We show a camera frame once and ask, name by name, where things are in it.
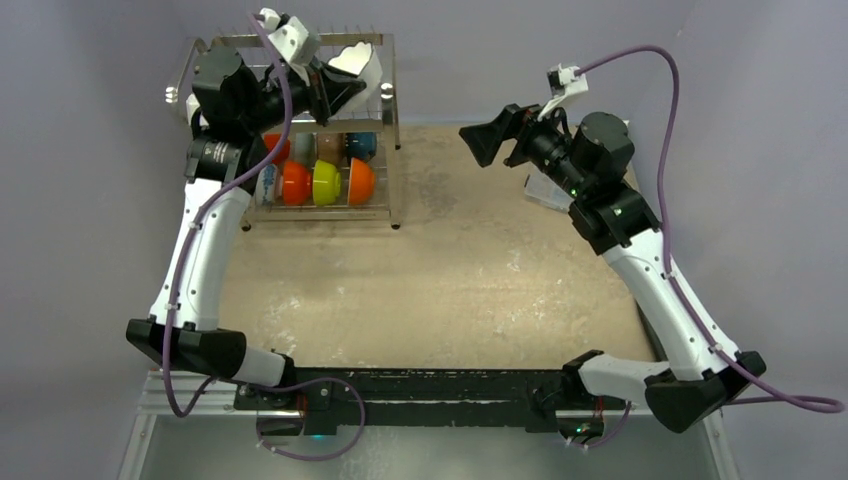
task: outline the red bowl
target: red bowl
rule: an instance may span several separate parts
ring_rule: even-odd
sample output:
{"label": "red bowl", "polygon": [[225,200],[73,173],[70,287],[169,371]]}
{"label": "red bowl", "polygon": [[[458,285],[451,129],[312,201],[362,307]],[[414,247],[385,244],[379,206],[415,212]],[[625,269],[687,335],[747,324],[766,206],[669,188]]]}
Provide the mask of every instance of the red bowl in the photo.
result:
{"label": "red bowl", "polygon": [[283,204],[303,205],[312,194],[312,174],[303,165],[293,161],[283,162]]}
{"label": "red bowl", "polygon": [[[274,149],[275,146],[277,146],[277,142],[280,141],[281,137],[282,135],[280,135],[279,133],[268,133],[264,137],[262,137],[262,140],[265,141],[265,147],[270,152]],[[289,141],[289,139],[286,139],[286,143],[285,145],[283,145],[283,150],[280,152],[279,155],[277,155],[273,160],[271,160],[271,163],[279,166],[281,163],[283,163],[286,159],[289,158],[290,150],[291,142]]]}

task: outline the beige tabletop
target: beige tabletop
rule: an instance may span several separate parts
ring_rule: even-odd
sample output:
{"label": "beige tabletop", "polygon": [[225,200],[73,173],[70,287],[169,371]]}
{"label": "beige tabletop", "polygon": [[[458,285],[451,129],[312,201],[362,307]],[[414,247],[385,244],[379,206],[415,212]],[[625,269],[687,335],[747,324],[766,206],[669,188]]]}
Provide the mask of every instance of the beige tabletop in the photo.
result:
{"label": "beige tabletop", "polygon": [[457,127],[401,141],[403,227],[255,224],[235,242],[222,328],[300,366],[559,368],[589,349],[653,360],[621,280],[568,215],[525,199],[526,167],[479,168]]}

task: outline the orange bowl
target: orange bowl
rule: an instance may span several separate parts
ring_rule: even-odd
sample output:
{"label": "orange bowl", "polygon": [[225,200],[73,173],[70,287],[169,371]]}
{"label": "orange bowl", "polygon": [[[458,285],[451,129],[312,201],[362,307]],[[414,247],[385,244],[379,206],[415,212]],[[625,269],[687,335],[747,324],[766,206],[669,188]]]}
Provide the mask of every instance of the orange bowl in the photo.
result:
{"label": "orange bowl", "polygon": [[[269,134],[266,134],[264,137],[262,137],[262,140],[265,141],[265,147],[270,152],[277,145],[277,142],[280,141],[281,137],[282,137],[282,135],[280,135],[279,133],[269,133]],[[283,163],[286,159],[289,158],[289,151],[290,150],[291,150],[291,142],[289,141],[289,139],[286,139],[286,143],[285,143],[285,145],[283,145],[282,151],[280,151],[280,154],[277,155],[276,158],[271,160],[271,163],[279,166],[281,163]]]}
{"label": "orange bowl", "polygon": [[350,162],[350,189],[347,192],[348,205],[362,205],[374,194],[377,176],[367,163],[358,158]]}
{"label": "orange bowl", "polygon": [[312,193],[312,174],[303,165],[293,161],[283,162],[283,204],[303,205]]}

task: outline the white plastic bracket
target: white plastic bracket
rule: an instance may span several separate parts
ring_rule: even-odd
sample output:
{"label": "white plastic bracket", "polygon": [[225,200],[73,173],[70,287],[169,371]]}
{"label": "white plastic bracket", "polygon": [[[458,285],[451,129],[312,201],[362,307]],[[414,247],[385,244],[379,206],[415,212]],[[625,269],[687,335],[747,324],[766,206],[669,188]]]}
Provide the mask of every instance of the white plastic bracket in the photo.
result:
{"label": "white plastic bracket", "polygon": [[269,32],[276,30],[280,26],[280,21],[282,21],[280,14],[273,8],[263,8],[259,10],[259,15],[262,17],[258,19],[259,25]]}
{"label": "white plastic bracket", "polygon": [[[192,93],[188,96],[188,98],[186,98],[186,121],[188,121],[189,125],[191,125],[191,117],[194,116],[194,112],[196,112],[198,108],[200,108],[200,101],[198,101],[197,96]],[[200,115],[200,126],[209,126],[209,122],[203,118],[203,114]]]}
{"label": "white plastic bracket", "polygon": [[271,44],[280,52],[283,60],[309,86],[309,66],[318,49],[321,48],[321,36],[311,32],[297,17],[268,35]]}
{"label": "white plastic bracket", "polygon": [[586,81],[586,75],[580,75],[579,77],[574,75],[577,69],[577,66],[563,67],[562,64],[559,64],[548,71],[551,94],[554,97],[548,100],[548,103],[539,112],[538,120],[542,120],[556,108],[566,108],[578,96],[589,91],[589,83]]}

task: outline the black metal frame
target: black metal frame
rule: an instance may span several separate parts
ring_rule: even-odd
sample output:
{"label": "black metal frame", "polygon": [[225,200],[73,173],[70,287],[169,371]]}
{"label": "black metal frame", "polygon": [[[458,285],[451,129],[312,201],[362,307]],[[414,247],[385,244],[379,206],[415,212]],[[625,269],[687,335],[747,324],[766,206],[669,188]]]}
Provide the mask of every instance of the black metal frame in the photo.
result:
{"label": "black metal frame", "polygon": [[[579,427],[593,424],[592,415],[557,419],[562,410],[594,412],[598,399],[574,378],[578,365],[562,370],[294,368],[288,382],[333,377],[350,383],[366,405],[365,424],[405,427],[521,427],[529,433],[559,432],[580,436]],[[335,382],[322,382],[298,392],[271,394],[243,387],[236,410],[301,410],[305,435],[334,435],[343,425],[358,425],[356,399]],[[605,408],[621,409],[619,399],[605,398]],[[594,422],[597,433],[602,424]],[[266,432],[298,434],[300,430]]]}

